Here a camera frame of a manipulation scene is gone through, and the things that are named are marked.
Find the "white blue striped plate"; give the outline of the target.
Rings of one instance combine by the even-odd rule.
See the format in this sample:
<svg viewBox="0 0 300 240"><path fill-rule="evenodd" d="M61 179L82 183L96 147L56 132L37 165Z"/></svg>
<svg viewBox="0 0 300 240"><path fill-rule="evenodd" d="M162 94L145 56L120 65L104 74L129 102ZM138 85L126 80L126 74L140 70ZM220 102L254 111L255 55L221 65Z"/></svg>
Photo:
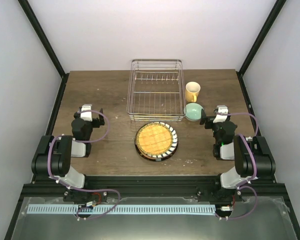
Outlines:
<svg viewBox="0 0 300 240"><path fill-rule="evenodd" d="M163 131L159 129L159 133L154 134L155 147L159 147L159 150L152 150L147 155L155 159L163 159L172 155L178 146L178 135L176 130L164 122L154 122L155 127L163 128Z"/></svg>

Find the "yellow woven pattern plate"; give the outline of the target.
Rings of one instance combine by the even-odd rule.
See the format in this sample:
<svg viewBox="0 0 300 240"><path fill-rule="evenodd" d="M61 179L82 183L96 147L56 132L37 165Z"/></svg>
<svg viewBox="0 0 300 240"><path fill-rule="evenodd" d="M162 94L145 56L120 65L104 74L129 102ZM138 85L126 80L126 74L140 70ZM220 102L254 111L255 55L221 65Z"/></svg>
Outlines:
<svg viewBox="0 0 300 240"><path fill-rule="evenodd" d="M166 153L173 144L173 135L164 124L151 122L141 127L135 139L138 149L146 155Z"/></svg>

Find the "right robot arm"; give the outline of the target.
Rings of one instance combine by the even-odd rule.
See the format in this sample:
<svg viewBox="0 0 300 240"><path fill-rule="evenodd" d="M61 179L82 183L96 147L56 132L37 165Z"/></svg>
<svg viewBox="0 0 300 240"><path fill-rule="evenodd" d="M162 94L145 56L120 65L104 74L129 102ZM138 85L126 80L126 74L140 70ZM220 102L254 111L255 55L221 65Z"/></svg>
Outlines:
<svg viewBox="0 0 300 240"><path fill-rule="evenodd" d="M276 163L267 140L258 134L251 137L237 133L237 125L230 118L226 106L219 106L214 116L200 112L200 124L211 129L215 143L212 153L217 160L233 160L234 167L219 174L214 185L198 187L199 201L227 201L239 193L239 189L247 187L255 180L273 180Z"/></svg>

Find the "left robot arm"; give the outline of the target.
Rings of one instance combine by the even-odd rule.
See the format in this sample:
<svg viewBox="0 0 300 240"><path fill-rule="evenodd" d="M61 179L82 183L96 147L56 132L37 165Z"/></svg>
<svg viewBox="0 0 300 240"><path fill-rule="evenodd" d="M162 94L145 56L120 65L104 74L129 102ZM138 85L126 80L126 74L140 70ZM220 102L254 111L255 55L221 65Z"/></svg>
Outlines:
<svg viewBox="0 0 300 240"><path fill-rule="evenodd" d="M94 112L92 105L84 104L74 113L72 135L42 136L31 162L35 176L45 176L69 190L75 189L74 195L81 202L91 198L92 189L85 185L85 175L71 166L71 159L87 158L92 148L93 130L108 122L102 108L96 111L96 118L93 117Z"/></svg>

